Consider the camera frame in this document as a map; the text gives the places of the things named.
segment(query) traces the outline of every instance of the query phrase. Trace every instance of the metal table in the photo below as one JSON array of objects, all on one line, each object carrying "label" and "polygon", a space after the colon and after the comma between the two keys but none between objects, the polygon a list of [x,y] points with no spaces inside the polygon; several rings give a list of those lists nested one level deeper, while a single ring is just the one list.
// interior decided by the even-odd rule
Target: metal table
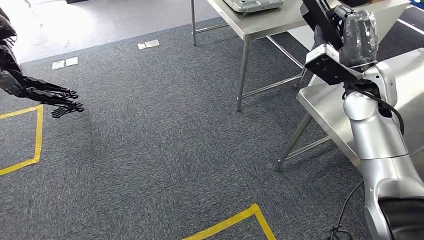
[{"label": "metal table", "polygon": [[[196,34],[217,28],[222,28],[225,26],[230,26],[234,30],[234,32],[244,41],[243,55],[241,58],[240,79],[238,82],[237,90],[237,111],[241,110],[243,98],[253,96],[255,94],[261,93],[263,91],[280,86],[296,79],[298,79],[298,81],[295,85],[299,86],[302,81],[302,76],[305,75],[306,69],[304,68],[302,63],[300,63],[296,58],[294,58],[287,50],[281,47],[270,36],[306,25],[306,22],[303,20],[299,10],[302,5],[301,0],[285,0],[283,6],[281,6],[280,8],[259,11],[255,13],[235,12],[224,2],[224,0],[207,1],[215,9],[215,11],[218,12],[218,14],[227,22],[227,24],[221,24],[196,30],[195,6],[194,0],[191,0],[193,45],[196,45]],[[251,40],[259,38],[268,38],[283,54],[289,57],[299,68],[301,68],[302,71],[300,74],[297,74],[293,77],[289,77],[271,85],[261,87],[257,90],[243,94],[249,53],[249,44]]]},{"label": "metal table", "polygon": [[[305,45],[305,39],[312,39],[312,31],[310,29],[299,29],[306,25],[300,13],[302,5],[301,0],[285,0],[283,6],[276,9],[259,11],[254,13],[238,13],[233,11],[224,0],[207,0],[208,3],[215,9],[215,11],[226,21],[226,24],[196,29],[195,20],[195,4],[191,0],[191,23],[193,34],[193,45],[196,45],[196,34],[214,30],[226,26],[230,26],[233,31],[244,41],[243,55],[241,58],[240,76],[237,89],[237,111],[241,110],[242,99],[269,90],[271,88],[280,86],[293,80],[297,80],[295,86],[299,86],[303,80],[306,69],[303,64],[295,59],[286,49],[281,47],[271,36],[290,31],[300,43]],[[340,4],[336,0],[328,0],[330,6]],[[403,10],[409,4],[408,0],[385,0],[377,3],[367,4],[360,6],[358,10],[367,9],[375,12],[377,24],[379,26],[378,34],[380,39],[386,35],[388,30],[393,26],[396,19],[401,15]],[[259,38],[268,38],[283,54],[290,58],[299,68],[302,69],[300,74],[280,80],[268,86],[261,87],[257,90],[243,94],[243,87],[246,78],[246,67],[249,54],[249,44],[251,40]]]},{"label": "metal table", "polygon": [[[391,67],[396,79],[397,104],[395,108],[400,112],[405,123],[404,139],[409,154],[418,174],[424,179],[424,48],[407,52],[384,62]],[[281,166],[282,160],[298,155],[330,139],[359,169],[360,161],[355,153],[356,146],[351,125],[343,110],[343,92],[342,83],[329,86],[317,76],[314,76],[308,87],[300,90],[297,99],[307,113],[286,145],[281,159],[276,164],[276,169]],[[328,137],[289,154],[312,118],[328,134]]]}]

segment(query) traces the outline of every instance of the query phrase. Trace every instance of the yellow floor marking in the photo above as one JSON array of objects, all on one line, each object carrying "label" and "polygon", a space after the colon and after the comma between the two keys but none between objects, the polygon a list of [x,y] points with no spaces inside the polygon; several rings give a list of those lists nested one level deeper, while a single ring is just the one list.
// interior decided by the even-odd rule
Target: yellow floor marking
[{"label": "yellow floor marking", "polygon": [[0,176],[4,174],[8,174],[10,172],[13,172],[15,170],[21,169],[25,166],[28,166],[30,164],[35,164],[40,161],[40,155],[41,155],[41,145],[42,145],[42,136],[43,136],[43,105],[28,107],[19,111],[14,111],[10,113],[6,113],[3,115],[0,115],[0,120],[5,118],[10,118],[16,115],[25,114],[31,111],[37,111],[37,123],[35,128],[35,151],[34,151],[34,157],[20,162],[18,164],[15,164],[13,166],[6,167],[4,169],[0,170]]},{"label": "yellow floor marking", "polygon": [[214,234],[217,234],[219,232],[221,232],[224,229],[227,229],[228,227],[241,222],[245,219],[247,219],[248,217],[255,215],[257,221],[259,222],[263,232],[266,235],[266,238],[268,240],[275,240],[276,237],[274,236],[273,232],[271,231],[270,226],[268,225],[267,221],[264,218],[264,215],[262,215],[261,210],[259,209],[259,206],[254,203],[252,204],[252,206],[250,206],[248,209],[237,213],[236,215],[225,219],[224,221],[215,224],[211,227],[209,227],[208,229],[205,229],[203,231],[200,231],[196,234],[194,234],[193,236],[189,236],[187,238],[184,238],[183,240],[202,240],[205,238],[208,238]]}]

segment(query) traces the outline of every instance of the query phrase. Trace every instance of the carpet floor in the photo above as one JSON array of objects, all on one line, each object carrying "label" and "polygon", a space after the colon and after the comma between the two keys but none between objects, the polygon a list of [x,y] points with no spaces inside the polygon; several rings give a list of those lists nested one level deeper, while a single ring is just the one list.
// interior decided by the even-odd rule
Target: carpet floor
[{"label": "carpet floor", "polygon": [[[199,24],[208,26],[220,19]],[[137,43],[160,45],[138,50]],[[275,39],[297,59],[307,50]],[[44,106],[41,160],[0,177],[0,239],[177,240],[257,203],[277,239],[322,239],[336,224],[360,173],[328,142],[272,170],[305,110],[286,84],[246,98],[235,111],[243,43],[229,28],[198,35],[185,25],[23,65],[27,75],[79,92],[85,111],[53,119]],[[384,60],[422,47],[424,36],[396,23]],[[78,56],[79,64],[52,70]],[[266,39],[250,46],[245,91],[299,68]],[[1,113],[35,103],[0,94]],[[34,151],[36,115],[1,120],[1,168]],[[325,136],[312,122],[297,148]],[[364,190],[342,220],[370,239]],[[248,218],[210,239],[265,239]]]}]

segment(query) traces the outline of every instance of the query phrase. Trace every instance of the black cable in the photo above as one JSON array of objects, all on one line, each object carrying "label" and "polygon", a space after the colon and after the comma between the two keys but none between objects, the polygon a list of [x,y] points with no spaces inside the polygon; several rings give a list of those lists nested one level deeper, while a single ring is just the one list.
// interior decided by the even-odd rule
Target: black cable
[{"label": "black cable", "polygon": [[351,199],[354,192],[361,186],[361,184],[364,183],[364,180],[360,181],[358,185],[355,186],[355,188],[350,192],[350,194],[347,196],[346,200],[343,203],[343,207],[341,208],[340,216],[338,216],[337,225],[333,226],[330,230],[330,236],[327,237],[326,240],[341,240],[341,238],[338,236],[338,234],[345,234],[349,237],[349,240],[353,240],[353,236],[350,232],[341,229],[342,226],[340,225],[340,222],[342,221],[343,213],[345,213],[346,204],[348,203],[349,199]]},{"label": "black cable", "polygon": [[373,99],[375,101],[377,101],[378,103],[380,103],[381,105],[385,106],[387,109],[389,109],[390,111],[392,111],[396,116],[397,119],[399,119],[399,128],[400,128],[400,132],[402,133],[402,135],[405,132],[405,123],[404,123],[404,119],[402,118],[401,114],[394,108],[392,107],[390,104],[388,104],[387,102],[381,100],[380,98],[360,89],[359,87],[355,86],[353,83],[349,82],[349,81],[345,81],[345,83],[347,85],[349,85],[349,87],[351,87],[352,89],[354,89],[355,91],[369,97],[370,99]]}]

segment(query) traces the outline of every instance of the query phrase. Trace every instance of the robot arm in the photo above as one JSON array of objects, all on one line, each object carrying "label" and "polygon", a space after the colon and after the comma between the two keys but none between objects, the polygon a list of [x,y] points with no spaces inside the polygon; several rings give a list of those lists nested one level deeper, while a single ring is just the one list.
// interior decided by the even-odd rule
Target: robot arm
[{"label": "robot arm", "polygon": [[23,75],[11,48],[11,38],[16,36],[8,16],[0,8],[0,89],[18,98],[59,107],[51,113],[53,118],[84,111],[84,106],[74,101],[78,98],[76,91]]},{"label": "robot arm", "polygon": [[344,84],[343,109],[360,158],[372,239],[424,239],[424,183],[405,145],[402,117],[393,108],[395,76],[377,62],[373,15],[329,8],[321,0],[303,2],[301,12],[319,44],[307,54],[305,66],[329,85]]}]

